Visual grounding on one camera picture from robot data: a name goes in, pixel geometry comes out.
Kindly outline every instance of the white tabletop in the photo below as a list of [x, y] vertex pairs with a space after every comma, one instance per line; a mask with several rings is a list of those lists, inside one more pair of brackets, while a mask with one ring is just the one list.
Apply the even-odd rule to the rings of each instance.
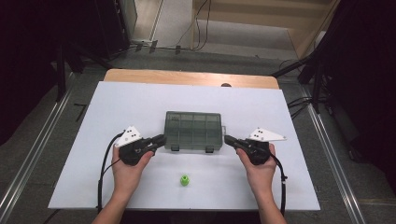
[[[86, 209], [97, 205], [97, 182], [107, 145], [134, 125], [143, 137], [163, 133], [166, 111], [220, 113], [226, 133], [246, 138], [256, 128], [287, 136], [274, 142], [276, 156], [289, 177], [287, 210], [319, 210], [304, 155], [280, 90], [100, 82], [79, 129], [49, 208]], [[179, 179], [188, 175], [190, 184]], [[103, 204], [113, 190], [113, 176], [104, 179]], [[280, 173], [273, 192], [280, 206]], [[232, 147], [219, 151], [159, 148], [127, 205], [143, 210], [254, 210], [246, 171]]]

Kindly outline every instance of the metal frame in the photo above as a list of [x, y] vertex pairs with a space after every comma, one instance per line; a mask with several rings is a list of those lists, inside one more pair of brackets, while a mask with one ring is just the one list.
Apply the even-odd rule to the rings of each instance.
[[52, 134], [55, 125], [58, 122], [59, 117], [64, 111], [64, 107], [70, 97], [70, 93], [73, 90], [74, 84], [76, 82], [76, 76], [71, 73], [69, 79], [67, 80], [69, 89], [66, 91], [64, 97], [52, 108], [43, 128], [41, 129], [37, 139], [35, 140], [33, 146], [31, 147], [29, 154], [24, 160], [20, 170], [15, 175], [11, 184], [8, 186], [6, 193], [4, 194], [2, 201], [0, 203], [0, 223], [7, 223], [9, 215], [11, 214], [17, 200], [21, 196], [21, 193], [31, 175], [35, 169], [35, 165], [40, 158], [40, 155], [47, 144], [47, 141]]
[[[302, 86], [302, 92], [303, 97], [311, 97], [307, 87]], [[312, 105], [308, 107], [308, 111], [317, 130], [319, 140], [323, 145], [326, 158], [330, 167], [332, 168], [332, 174], [334, 175], [335, 182], [337, 183], [341, 196], [343, 197], [346, 210], [349, 213], [352, 223], [365, 224], [366, 221], [359, 206], [359, 202], [355, 197], [355, 193], [353, 192], [352, 187], [349, 185], [347, 176], [344, 173], [344, 169], [337, 158], [337, 154], [332, 146], [332, 141], [327, 134], [326, 128], [322, 122], [321, 115], [316, 113], [315, 108]]]

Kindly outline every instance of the translucent plastic container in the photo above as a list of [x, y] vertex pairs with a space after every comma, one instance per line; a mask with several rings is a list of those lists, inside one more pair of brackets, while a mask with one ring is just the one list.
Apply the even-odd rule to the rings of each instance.
[[221, 115], [216, 113], [166, 112], [165, 148], [201, 149], [206, 153], [222, 146]]

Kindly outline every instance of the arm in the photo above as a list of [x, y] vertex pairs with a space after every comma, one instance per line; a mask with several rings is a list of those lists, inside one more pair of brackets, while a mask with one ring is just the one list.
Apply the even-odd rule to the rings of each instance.
[[[274, 145], [270, 144], [270, 150], [275, 155]], [[286, 223], [275, 204], [272, 192], [272, 180], [276, 168], [274, 159], [270, 157], [265, 164], [253, 165], [244, 150], [238, 148], [236, 153], [247, 170], [247, 181], [259, 206], [262, 224]]]
[[[152, 155], [153, 152], [147, 152], [136, 166], [126, 165], [122, 161], [118, 161], [112, 166], [114, 191], [110, 201], [93, 221], [94, 224], [120, 223], [125, 207], [137, 189], [143, 169], [149, 163]], [[113, 147], [113, 159], [111, 162], [115, 162], [119, 158], [119, 149]]]

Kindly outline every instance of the handheld controller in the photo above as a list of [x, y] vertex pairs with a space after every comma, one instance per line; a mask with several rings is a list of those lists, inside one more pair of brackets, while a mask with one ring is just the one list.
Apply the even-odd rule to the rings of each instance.
[[140, 136], [134, 126], [131, 126], [120, 137], [116, 147], [120, 148], [120, 159], [125, 164], [135, 166], [146, 152], [152, 151], [155, 155], [157, 148], [163, 147], [165, 144], [166, 137], [163, 134], [145, 139]]
[[259, 142], [251, 139], [236, 139], [230, 135], [224, 135], [224, 143], [230, 147], [241, 148], [247, 153], [253, 165], [264, 164], [271, 156], [268, 142]]
[[269, 141], [286, 140], [285, 136], [269, 132], [262, 128], [257, 128], [250, 136], [243, 139], [236, 139], [230, 135], [224, 135], [224, 143], [230, 147], [244, 150], [253, 165], [264, 164], [271, 156]]

